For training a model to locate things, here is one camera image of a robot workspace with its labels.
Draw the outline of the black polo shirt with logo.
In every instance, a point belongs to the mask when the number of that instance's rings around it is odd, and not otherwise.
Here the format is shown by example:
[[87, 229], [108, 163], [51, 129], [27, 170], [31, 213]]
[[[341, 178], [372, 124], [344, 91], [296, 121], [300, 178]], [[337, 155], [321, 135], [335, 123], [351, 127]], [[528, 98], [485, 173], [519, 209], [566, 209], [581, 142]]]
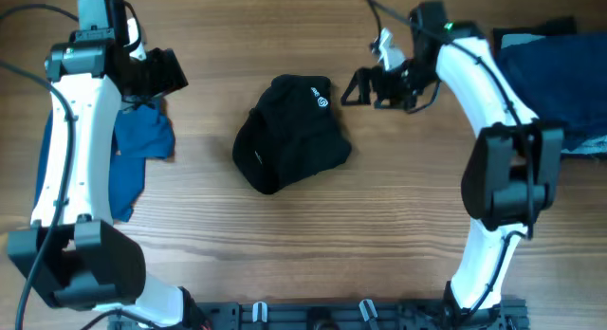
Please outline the black polo shirt with logo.
[[274, 78], [239, 130], [232, 159], [262, 194], [343, 164], [352, 145], [331, 104], [324, 76], [284, 74]]

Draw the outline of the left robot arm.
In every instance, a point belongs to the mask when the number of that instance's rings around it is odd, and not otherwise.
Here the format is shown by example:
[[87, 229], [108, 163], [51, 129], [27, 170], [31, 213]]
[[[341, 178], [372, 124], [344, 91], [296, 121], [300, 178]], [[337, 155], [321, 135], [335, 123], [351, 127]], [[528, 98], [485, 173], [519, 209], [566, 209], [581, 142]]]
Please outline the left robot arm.
[[206, 329], [190, 293], [147, 272], [141, 247], [114, 226], [109, 178], [115, 122], [126, 103], [187, 85], [175, 54], [146, 50], [125, 0], [78, 0], [78, 28], [51, 48], [39, 84], [52, 98], [42, 189], [26, 230], [9, 234], [8, 256], [53, 309], [152, 329]]

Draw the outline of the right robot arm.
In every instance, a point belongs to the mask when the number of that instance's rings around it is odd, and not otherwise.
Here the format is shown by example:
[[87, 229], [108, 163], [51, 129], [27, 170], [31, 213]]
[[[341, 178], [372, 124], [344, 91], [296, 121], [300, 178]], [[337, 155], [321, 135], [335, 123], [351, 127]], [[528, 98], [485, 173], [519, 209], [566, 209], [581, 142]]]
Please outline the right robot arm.
[[503, 299], [502, 284], [516, 247], [533, 238], [539, 214], [554, 202], [563, 130], [517, 96], [475, 23], [450, 21], [441, 1], [423, 2], [398, 21], [411, 30], [414, 54], [405, 56], [380, 27], [370, 45], [377, 64], [349, 85], [358, 104], [414, 114], [426, 88], [447, 86], [475, 135], [460, 185], [470, 218], [460, 265], [441, 300], [408, 311], [439, 329], [518, 328], [522, 309]]

